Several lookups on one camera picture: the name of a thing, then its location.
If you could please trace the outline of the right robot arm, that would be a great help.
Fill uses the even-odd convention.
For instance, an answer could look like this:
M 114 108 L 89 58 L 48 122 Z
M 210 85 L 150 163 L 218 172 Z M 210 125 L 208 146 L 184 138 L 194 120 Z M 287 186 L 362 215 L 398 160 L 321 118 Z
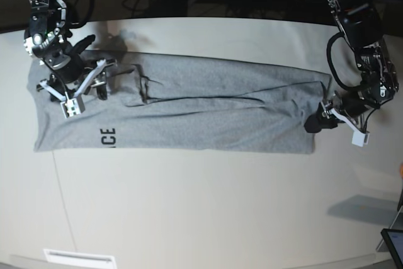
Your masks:
M 336 123 L 327 74 L 273 64 L 88 51 L 68 42 L 65 0 L 30 0 L 40 141 L 245 139 L 310 135 Z

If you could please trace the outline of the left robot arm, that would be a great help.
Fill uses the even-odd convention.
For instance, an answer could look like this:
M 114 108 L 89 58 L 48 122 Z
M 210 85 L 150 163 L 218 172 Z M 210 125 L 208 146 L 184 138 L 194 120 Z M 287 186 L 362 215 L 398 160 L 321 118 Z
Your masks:
M 133 18 L 185 17 L 190 0 L 122 0 Z M 196 0 L 224 7 L 234 18 L 283 19 L 334 23 L 337 32 L 327 41 L 326 59 L 342 94 L 325 97 L 305 119 L 310 134 L 349 125 L 365 134 L 371 114 L 391 101 L 399 90 L 384 40 L 376 0 Z

